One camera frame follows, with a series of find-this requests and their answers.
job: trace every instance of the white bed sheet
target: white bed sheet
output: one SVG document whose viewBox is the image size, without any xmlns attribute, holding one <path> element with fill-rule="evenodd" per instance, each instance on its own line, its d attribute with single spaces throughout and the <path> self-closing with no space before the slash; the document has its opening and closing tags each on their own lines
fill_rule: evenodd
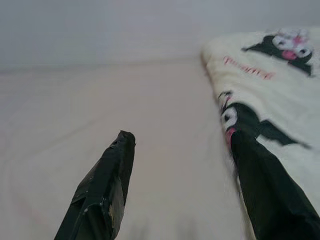
<svg viewBox="0 0 320 240">
<path fill-rule="evenodd" d="M 248 239 L 198 59 L 0 74 L 0 239 L 52 240 L 119 130 L 136 136 L 117 240 Z"/>
</svg>

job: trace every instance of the cartoon eye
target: cartoon eye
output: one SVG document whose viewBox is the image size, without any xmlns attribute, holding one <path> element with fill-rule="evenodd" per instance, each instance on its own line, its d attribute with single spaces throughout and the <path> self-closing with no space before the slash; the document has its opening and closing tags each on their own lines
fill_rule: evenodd
<svg viewBox="0 0 320 240">
<path fill-rule="evenodd" d="M 227 108 L 221 115 L 222 124 L 224 129 L 227 130 L 231 126 L 235 125 L 238 121 L 237 110 L 234 107 Z"/>
<path fill-rule="evenodd" d="M 279 35 L 273 38 L 272 43 L 279 50 L 291 50 L 294 47 L 294 43 L 291 38 Z"/>
<path fill-rule="evenodd" d="M 294 52 L 299 58 L 304 58 L 310 55 L 312 50 L 304 44 L 300 44 L 294 49 Z"/>
</svg>

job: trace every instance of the cartoon character print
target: cartoon character print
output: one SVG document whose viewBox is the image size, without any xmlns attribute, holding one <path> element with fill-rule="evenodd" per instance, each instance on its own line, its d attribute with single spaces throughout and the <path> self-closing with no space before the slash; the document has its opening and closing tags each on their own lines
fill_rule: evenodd
<svg viewBox="0 0 320 240">
<path fill-rule="evenodd" d="M 312 66 L 307 62 L 312 57 L 312 48 L 307 45 L 308 31 L 305 29 L 280 29 L 275 35 L 267 35 L 261 43 L 242 48 L 243 51 L 256 51 L 286 60 L 308 76 L 312 74 Z"/>
<path fill-rule="evenodd" d="M 255 111 L 249 106 L 240 102 L 229 104 L 232 95 L 232 91 L 223 91 L 218 97 L 221 119 L 226 131 L 225 137 L 229 147 L 231 147 L 232 134 L 241 130 L 255 139 L 262 135 L 269 140 L 277 141 L 281 146 L 300 144 L 306 149 L 310 148 L 307 144 L 289 137 L 269 120 L 260 121 Z"/>
</svg>

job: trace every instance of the white wall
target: white wall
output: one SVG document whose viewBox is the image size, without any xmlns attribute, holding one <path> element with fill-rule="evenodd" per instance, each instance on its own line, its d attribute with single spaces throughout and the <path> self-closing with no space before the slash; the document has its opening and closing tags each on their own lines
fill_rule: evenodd
<svg viewBox="0 0 320 240">
<path fill-rule="evenodd" d="M 319 0 L 1 0 L 0 67 L 196 55 L 230 32 L 320 24 Z"/>
</svg>

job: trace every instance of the kuromi blanket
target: kuromi blanket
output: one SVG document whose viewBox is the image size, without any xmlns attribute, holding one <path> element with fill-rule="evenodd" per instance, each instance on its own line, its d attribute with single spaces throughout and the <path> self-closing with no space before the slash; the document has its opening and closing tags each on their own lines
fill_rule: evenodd
<svg viewBox="0 0 320 240">
<path fill-rule="evenodd" d="M 259 240 L 320 239 L 320 28 L 239 33 L 202 52 Z"/>
</svg>

